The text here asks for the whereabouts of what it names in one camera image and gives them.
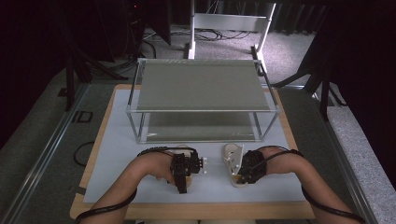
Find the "table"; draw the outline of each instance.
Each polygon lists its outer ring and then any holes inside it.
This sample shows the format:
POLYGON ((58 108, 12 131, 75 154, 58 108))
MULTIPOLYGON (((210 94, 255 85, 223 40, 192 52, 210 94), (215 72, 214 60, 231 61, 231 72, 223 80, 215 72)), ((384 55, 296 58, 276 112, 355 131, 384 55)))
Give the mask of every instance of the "table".
MULTIPOLYGON (((114 121, 124 117, 118 108, 123 106, 119 101, 125 101, 138 143, 262 141, 280 109, 272 88, 258 79, 260 67, 262 62, 257 60, 139 59, 129 98, 116 95, 114 121)), ((273 144, 286 145, 277 126, 273 144)), ((123 120, 108 129, 119 133, 120 127, 123 120)))
MULTIPOLYGON (((87 188, 92 176, 93 168, 98 156, 99 147, 102 143, 108 119, 111 114, 116 90, 129 90, 131 85, 118 85, 110 99, 103 123, 100 127, 92 154, 79 186, 87 188)), ((288 140, 290 148, 297 148, 288 124, 286 115, 279 115, 282 128, 288 140)), ((92 203, 84 203, 84 196, 76 194, 73 201, 70 216, 75 218, 80 213, 89 210, 92 203)), ((303 202, 273 202, 273 203, 131 203, 126 219, 305 219, 314 218, 310 204, 303 202)))

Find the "hand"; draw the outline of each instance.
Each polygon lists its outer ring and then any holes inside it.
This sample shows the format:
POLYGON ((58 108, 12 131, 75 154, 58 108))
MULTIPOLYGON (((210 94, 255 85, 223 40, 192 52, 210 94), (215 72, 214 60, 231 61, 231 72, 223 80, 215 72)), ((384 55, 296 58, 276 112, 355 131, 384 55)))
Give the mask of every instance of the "hand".
MULTIPOLYGON (((270 156, 283 151, 279 147, 262 147, 259 149, 264 158, 269 158, 270 156)), ((267 175, 271 174, 288 174, 296 173, 297 165, 300 161, 305 161, 305 159, 299 155, 287 153, 283 155, 276 156, 267 162, 267 175)))
POLYGON ((132 164, 134 169, 142 172, 142 176, 153 175, 157 179, 165 178, 170 184, 175 185, 175 179, 170 170, 172 158, 173 153, 168 151, 149 152, 135 158, 132 164))

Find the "metal bar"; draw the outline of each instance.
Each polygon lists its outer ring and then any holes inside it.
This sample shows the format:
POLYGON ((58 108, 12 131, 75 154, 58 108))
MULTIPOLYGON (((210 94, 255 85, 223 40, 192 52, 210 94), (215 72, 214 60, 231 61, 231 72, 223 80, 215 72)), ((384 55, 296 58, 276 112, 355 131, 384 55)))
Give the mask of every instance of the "metal bar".
POLYGON ((262 28, 262 36, 260 37, 259 44, 256 48, 257 53, 260 53, 260 54, 262 54, 262 47, 264 46, 265 39, 267 38, 268 31, 269 31, 270 25, 271 25, 271 20, 273 18, 275 7, 276 7, 276 4, 270 4, 270 5, 271 5, 271 9, 267 10, 269 13, 267 13, 267 12, 265 13, 267 22, 265 23, 265 27, 262 28))
POLYGON ((196 29, 260 32, 264 35, 267 24, 266 17, 205 13, 195 13, 194 15, 194 28, 196 29))
POLYGON ((64 133, 73 119, 75 112, 77 111, 78 105, 87 90, 89 84, 81 83, 76 95, 76 101, 68 112, 66 112, 55 131, 53 132, 51 138, 49 139, 47 145, 43 149, 40 157, 35 162, 34 167, 30 170, 29 174, 26 176, 23 184, 14 198, 11 206, 6 211, 6 214, 1 219, 1 224, 13 224, 18 223, 18 219, 21 216, 23 209, 28 204, 31 196, 35 191, 35 187, 39 183, 42 175, 46 171, 47 166, 50 163, 52 156, 54 155, 60 141, 62 140, 64 133))
POLYGON ((377 224, 378 222, 375 218, 375 215, 370 207, 370 204, 367 202, 364 192, 359 184, 359 180, 355 176, 355 173, 353 172, 352 167, 350 166, 349 160, 347 159, 344 150, 340 145, 337 136, 335 135, 332 129, 332 125, 330 124, 330 122, 322 119, 319 110, 317 110, 317 112, 321 120, 320 123, 324 127, 323 129, 325 130, 325 132, 327 133, 327 135, 331 140, 330 142, 332 144, 333 155, 335 157, 338 167, 340 168, 340 173, 346 182, 346 186, 349 189, 349 193, 352 197, 352 200, 354 201, 354 204, 358 209, 358 212, 360 213, 361 216, 364 217, 366 223, 377 224))
POLYGON ((195 58, 195 0, 191 0, 191 20, 190 20, 190 45, 189 45, 189 59, 195 58))
POLYGON ((66 65, 66 85, 67 85, 66 111, 68 111, 72 107, 75 101, 73 57, 71 55, 68 55, 68 57, 69 59, 67 60, 67 65, 66 65))

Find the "gray carpet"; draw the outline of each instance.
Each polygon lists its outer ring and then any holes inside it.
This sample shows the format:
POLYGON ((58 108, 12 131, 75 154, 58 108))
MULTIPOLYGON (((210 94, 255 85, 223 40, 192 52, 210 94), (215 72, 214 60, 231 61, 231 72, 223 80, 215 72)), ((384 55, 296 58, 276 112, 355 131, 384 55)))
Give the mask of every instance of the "gray carpet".
MULTIPOLYGON (((293 75, 313 39, 313 35, 269 34, 265 43, 264 59, 271 82, 278 82, 293 75)), ((155 45, 157 58, 186 58, 187 36, 172 37, 172 46, 163 41, 150 41, 155 45)), ((258 41, 258 35, 251 34, 244 39, 227 41, 197 41, 196 59, 251 59, 251 43, 258 41)), ((153 56, 152 49, 144 45, 143 54, 153 56)), ((131 77, 134 69, 122 73, 131 77)), ((51 155, 46 172, 41 176, 30 200, 27 201, 18 223, 73 223, 69 216, 75 189, 84 168, 73 161, 73 154, 81 144, 93 141, 102 122, 107 102, 116 84, 103 73, 93 70, 94 81, 85 92, 77 111, 92 112, 92 121, 70 122, 59 146, 51 155)), ((304 85, 306 77, 295 81, 294 85, 304 85)), ((29 116, 0 151, 0 214, 11 206, 17 196, 23 179, 28 175, 40 153, 46 148, 52 132, 64 113, 65 99, 58 97, 64 88, 64 72, 55 77, 37 101, 29 116)), ((322 131, 321 117, 318 115, 317 101, 303 91, 293 88, 279 90, 281 100, 290 121, 299 149, 312 161, 331 187, 354 207, 336 162, 332 157, 328 137, 322 131)), ((92 145, 85 146, 78 154, 80 161, 88 158, 92 145)), ((306 220, 259 220, 258 223, 307 223, 306 220)))

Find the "metal frame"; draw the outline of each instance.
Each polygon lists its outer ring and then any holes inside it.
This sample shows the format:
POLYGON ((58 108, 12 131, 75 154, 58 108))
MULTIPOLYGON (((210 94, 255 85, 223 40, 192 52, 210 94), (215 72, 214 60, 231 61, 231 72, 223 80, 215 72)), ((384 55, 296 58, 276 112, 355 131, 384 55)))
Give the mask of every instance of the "metal frame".
MULTIPOLYGON (((135 138, 135 140, 138 143, 148 143, 148 142, 150 142, 150 143, 186 142, 185 140, 163 140, 163 141, 152 141, 152 140, 150 140, 149 141, 143 135, 143 131, 142 131, 143 130, 143 126, 145 125, 145 120, 149 119, 150 113, 170 112, 170 111, 167 111, 167 110, 136 111, 134 109, 133 104, 135 104, 135 105, 137 104, 136 98, 134 98, 134 96, 135 96, 135 94, 134 94, 134 86, 137 85, 138 79, 141 79, 141 77, 143 76, 145 68, 146 68, 146 61, 147 60, 148 59, 139 59, 138 66, 136 68, 136 75, 135 75, 133 83, 132 83, 133 87, 131 88, 131 93, 130 93, 130 96, 129 96, 128 105, 126 107, 126 113, 127 113, 128 119, 129 119, 129 121, 131 123, 132 129, 133 129, 133 132, 134 132, 134 138, 135 138)), ((258 75, 260 75, 260 71, 263 70, 262 61, 252 60, 252 62, 254 62, 256 73, 258 75)), ((279 104, 278 104, 278 102, 276 100, 276 97, 274 95, 274 91, 272 90, 272 87, 271 87, 271 85, 269 83, 268 77, 266 76, 265 73, 262 74, 262 75, 264 76, 264 78, 266 80, 266 85, 262 85, 261 84, 261 86, 262 86, 262 88, 266 87, 269 90, 269 92, 271 94, 271 99, 273 100, 273 102, 271 104, 274 104, 273 105, 274 108, 270 108, 270 109, 268 109, 268 111, 259 111, 259 110, 243 110, 243 111, 241 111, 241 110, 230 110, 230 109, 228 109, 227 111, 223 111, 223 112, 231 112, 231 113, 233 113, 233 112, 248 112, 251 124, 257 128, 257 132, 253 131, 254 132, 254 136, 255 136, 255 140, 236 140, 236 139, 233 140, 233 139, 230 139, 229 141, 238 141, 238 142, 241 142, 241 141, 257 141, 257 142, 258 141, 263 141, 263 139, 266 137, 266 135, 269 133, 271 127, 275 123, 276 119, 278 118, 281 109, 280 109, 279 104), (262 121, 264 119, 264 116, 266 116, 267 114, 271 115, 271 118, 267 118, 269 120, 268 126, 262 126, 261 123, 262 123, 262 121)), ((192 142, 218 142, 220 140, 209 140, 209 141, 206 141, 206 140, 205 141, 204 140, 202 140, 202 141, 201 140, 188 140, 188 142, 190 142, 190 141, 192 141, 192 142)))
POLYGON ((264 46, 264 42, 270 28, 275 7, 275 3, 269 4, 269 7, 265 12, 265 17, 205 14, 195 13, 195 0, 191 0, 189 59, 195 58, 195 29, 258 32, 262 35, 259 43, 252 46, 252 54, 254 59, 262 61, 263 72, 267 73, 264 58, 262 56, 262 47, 264 46))
POLYGON ((23 212, 26 205, 29 203, 29 200, 34 193, 38 182, 46 171, 47 166, 49 165, 52 156, 55 154, 59 143, 63 139, 64 133, 69 126, 70 121, 73 119, 75 112, 78 109, 79 103, 81 102, 81 99, 84 96, 84 93, 88 89, 89 85, 90 84, 88 83, 80 83, 76 96, 76 101, 71 105, 70 110, 65 112, 64 116, 56 127, 56 130, 53 132, 53 135, 48 141, 46 147, 43 149, 40 157, 35 162, 34 167, 30 170, 29 174, 24 179, 23 184, 18 191, 18 194, 14 198, 14 201, 0 220, 1 224, 18 223, 18 219, 20 218, 21 213, 23 212))

